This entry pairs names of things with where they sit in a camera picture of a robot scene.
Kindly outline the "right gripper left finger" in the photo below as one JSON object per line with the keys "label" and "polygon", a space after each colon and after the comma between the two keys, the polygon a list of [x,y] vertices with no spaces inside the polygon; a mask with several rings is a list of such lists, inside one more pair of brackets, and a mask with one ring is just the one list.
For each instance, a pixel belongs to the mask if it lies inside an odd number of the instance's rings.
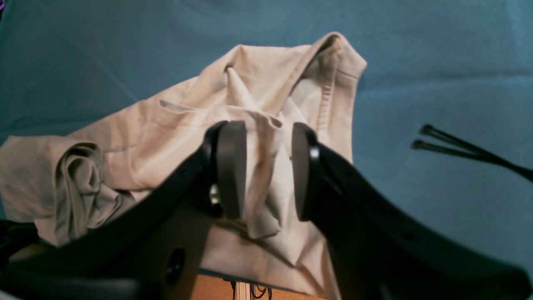
{"label": "right gripper left finger", "polygon": [[214,220],[242,216],[246,125],[223,121],[141,203],[58,249],[8,265],[2,300],[188,300]]}

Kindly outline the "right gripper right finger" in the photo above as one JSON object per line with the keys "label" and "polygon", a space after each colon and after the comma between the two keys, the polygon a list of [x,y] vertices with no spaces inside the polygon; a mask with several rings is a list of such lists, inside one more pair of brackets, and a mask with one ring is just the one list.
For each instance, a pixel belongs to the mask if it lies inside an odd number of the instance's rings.
{"label": "right gripper right finger", "polygon": [[526,271],[429,230],[318,141],[292,131],[296,210],[326,239],[343,300],[526,300]]}

